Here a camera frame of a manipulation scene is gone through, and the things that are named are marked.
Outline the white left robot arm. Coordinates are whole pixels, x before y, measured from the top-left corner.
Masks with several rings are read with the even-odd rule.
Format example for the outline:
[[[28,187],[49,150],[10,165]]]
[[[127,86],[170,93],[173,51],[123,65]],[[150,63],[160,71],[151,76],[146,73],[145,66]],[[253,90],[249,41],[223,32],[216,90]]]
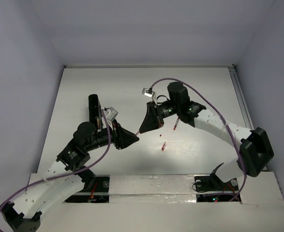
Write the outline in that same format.
[[[90,151],[104,146],[109,149],[111,145],[121,150],[137,141],[134,133],[115,120],[105,128],[91,122],[81,123],[41,179],[18,190],[0,205],[0,217],[15,232],[37,231],[41,216],[51,206],[80,190],[93,188],[95,174],[86,166]]]

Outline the black stationery container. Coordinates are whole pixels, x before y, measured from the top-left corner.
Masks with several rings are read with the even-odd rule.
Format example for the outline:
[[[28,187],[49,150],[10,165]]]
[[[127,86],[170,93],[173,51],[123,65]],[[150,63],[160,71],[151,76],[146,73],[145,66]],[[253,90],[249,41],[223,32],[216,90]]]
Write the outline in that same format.
[[[89,122],[95,125],[97,130],[103,128],[101,104],[97,94],[91,94],[88,96],[88,110],[89,110]]]

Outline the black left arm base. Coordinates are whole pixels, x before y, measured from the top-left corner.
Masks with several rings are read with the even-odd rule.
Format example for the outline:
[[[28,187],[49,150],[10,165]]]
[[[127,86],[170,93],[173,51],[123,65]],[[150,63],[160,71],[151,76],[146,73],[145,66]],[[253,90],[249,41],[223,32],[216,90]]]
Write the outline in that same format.
[[[97,176],[90,190],[81,190],[66,199],[65,203],[109,203],[110,176]]]

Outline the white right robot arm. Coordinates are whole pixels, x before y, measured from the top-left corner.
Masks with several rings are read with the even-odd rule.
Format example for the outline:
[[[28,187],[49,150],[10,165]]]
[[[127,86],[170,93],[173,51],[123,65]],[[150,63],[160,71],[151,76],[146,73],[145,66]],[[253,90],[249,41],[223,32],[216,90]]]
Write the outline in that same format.
[[[244,128],[223,119],[219,113],[212,113],[200,103],[190,99],[187,88],[180,82],[167,87],[169,97],[163,103],[155,101],[155,92],[144,88],[143,95],[152,98],[147,103],[146,116],[139,133],[157,130],[164,125],[164,119],[177,115],[179,120],[194,128],[206,131],[236,149],[237,157],[219,164],[211,173],[210,185],[222,189],[228,181],[243,174],[256,177],[274,157],[266,131]]]

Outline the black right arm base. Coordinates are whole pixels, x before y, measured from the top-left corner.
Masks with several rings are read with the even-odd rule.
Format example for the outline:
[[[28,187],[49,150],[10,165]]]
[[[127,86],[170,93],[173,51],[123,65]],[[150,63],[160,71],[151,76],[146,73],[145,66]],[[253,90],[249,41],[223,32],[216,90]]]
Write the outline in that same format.
[[[237,179],[224,183],[215,174],[222,164],[218,165],[210,175],[198,175],[194,178],[192,189],[197,193],[198,203],[241,202],[238,193]]]

